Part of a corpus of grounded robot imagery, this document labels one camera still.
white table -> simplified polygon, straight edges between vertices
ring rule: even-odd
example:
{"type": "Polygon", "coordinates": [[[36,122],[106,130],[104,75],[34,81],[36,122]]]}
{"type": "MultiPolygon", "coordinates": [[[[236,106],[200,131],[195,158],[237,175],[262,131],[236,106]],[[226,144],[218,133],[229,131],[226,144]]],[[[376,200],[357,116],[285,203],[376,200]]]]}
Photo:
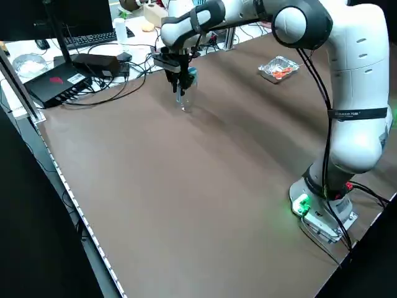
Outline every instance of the white table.
{"type": "MultiPolygon", "coordinates": [[[[126,21],[126,25],[131,31],[135,34],[134,37],[128,39],[128,46],[129,53],[132,55],[132,62],[139,64],[146,60],[147,54],[151,53],[151,49],[149,46],[145,45],[154,45],[157,34],[155,31],[153,32],[143,32],[141,30],[142,23],[144,23],[145,18],[143,16],[135,17],[132,19],[128,19],[126,21]]],[[[241,27],[236,28],[236,38],[235,44],[239,42],[245,42],[247,40],[252,39],[253,37],[258,37],[270,32],[270,29],[267,28],[260,28],[257,25],[244,25],[241,27]]],[[[61,56],[61,51],[59,49],[58,42],[55,39],[48,39],[48,43],[50,44],[50,48],[45,52],[37,48],[36,43],[34,40],[28,41],[20,41],[20,42],[11,42],[7,43],[7,48],[10,52],[9,60],[12,61],[17,58],[19,55],[28,54],[28,53],[35,53],[41,55],[47,62],[48,67],[53,68],[53,58],[55,56],[61,56]]],[[[157,45],[158,48],[163,47],[163,41],[161,38],[158,39],[157,45]]],[[[219,43],[218,46],[223,48],[223,42],[219,43]]],[[[75,53],[87,53],[89,47],[80,48],[78,50],[71,50],[70,54],[75,53]]],[[[118,54],[123,52],[123,48],[120,45],[100,45],[96,48],[93,48],[90,53],[91,54],[98,54],[98,55],[112,55],[117,56],[118,54]]],[[[214,52],[214,49],[210,47],[208,50],[205,49],[201,52],[202,55],[206,53],[214,52]]],[[[146,67],[153,65],[153,59],[150,58],[146,64],[146,67]]],[[[155,66],[151,70],[159,70],[160,68],[155,66]]],[[[139,72],[131,69],[129,80],[135,79],[139,75],[139,72]]],[[[0,79],[3,79],[4,76],[0,73],[0,79]]],[[[24,78],[20,76],[20,80],[25,83],[32,78],[24,78]]],[[[110,87],[124,82],[123,78],[116,78],[110,87]]],[[[5,98],[8,101],[9,107],[12,110],[12,114],[14,118],[19,119],[23,118],[27,115],[25,109],[22,107],[18,97],[14,94],[12,88],[10,87],[9,83],[4,80],[1,82],[1,87],[4,92],[5,98]]],[[[92,84],[92,87],[95,90],[98,90],[99,87],[96,83],[92,84]]]]}

brown mat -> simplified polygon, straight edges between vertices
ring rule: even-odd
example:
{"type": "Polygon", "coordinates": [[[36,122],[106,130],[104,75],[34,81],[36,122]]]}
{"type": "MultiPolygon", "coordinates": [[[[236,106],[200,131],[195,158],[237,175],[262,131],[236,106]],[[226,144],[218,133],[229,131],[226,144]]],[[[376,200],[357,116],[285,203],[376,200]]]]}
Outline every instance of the brown mat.
{"type": "MultiPolygon", "coordinates": [[[[257,75],[276,55],[300,61],[271,36],[195,60],[192,114],[175,109],[164,73],[119,101],[45,111],[40,131],[129,297],[311,297],[335,270],[288,198],[324,146],[324,103],[304,68],[278,86],[257,75]]],[[[313,58],[329,86],[324,51],[313,58]]],[[[390,197],[395,133],[386,147],[357,180],[390,197]]],[[[354,202],[360,238],[380,208],[354,202]]]]}

keyboard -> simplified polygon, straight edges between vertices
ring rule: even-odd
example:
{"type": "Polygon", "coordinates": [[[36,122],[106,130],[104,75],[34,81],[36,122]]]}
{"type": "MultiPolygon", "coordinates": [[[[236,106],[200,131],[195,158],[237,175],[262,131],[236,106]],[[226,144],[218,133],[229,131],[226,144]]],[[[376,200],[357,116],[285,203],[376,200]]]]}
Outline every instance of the keyboard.
{"type": "MultiPolygon", "coordinates": [[[[127,27],[127,37],[134,37],[135,34],[127,27]]],[[[99,43],[113,42],[117,40],[116,31],[77,37],[65,37],[65,42],[68,50],[74,48],[89,47],[90,45],[97,45],[99,43]]]]}

red logo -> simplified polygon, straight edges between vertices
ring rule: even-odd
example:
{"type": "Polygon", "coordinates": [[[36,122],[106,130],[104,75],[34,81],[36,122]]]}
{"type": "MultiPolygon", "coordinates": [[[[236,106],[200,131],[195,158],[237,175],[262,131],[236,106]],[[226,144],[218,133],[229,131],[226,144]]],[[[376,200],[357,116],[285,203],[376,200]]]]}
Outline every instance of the red logo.
{"type": "Polygon", "coordinates": [[[62,79],[59,76],[53,76],[50,78],[51,83],[63,84],[62,79]]]}

computer mouse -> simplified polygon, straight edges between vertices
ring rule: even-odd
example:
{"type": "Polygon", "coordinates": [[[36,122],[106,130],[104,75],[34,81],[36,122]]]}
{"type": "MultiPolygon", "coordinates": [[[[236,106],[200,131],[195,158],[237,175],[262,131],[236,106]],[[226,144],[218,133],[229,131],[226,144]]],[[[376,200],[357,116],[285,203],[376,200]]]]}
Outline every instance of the computer mouse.
{"type": "Polygon", "coordinates": [[[41,50],[47,50],[50,48],[50,44],[45,39],[36,39],[35,43],[37,47],[41,50]]]}

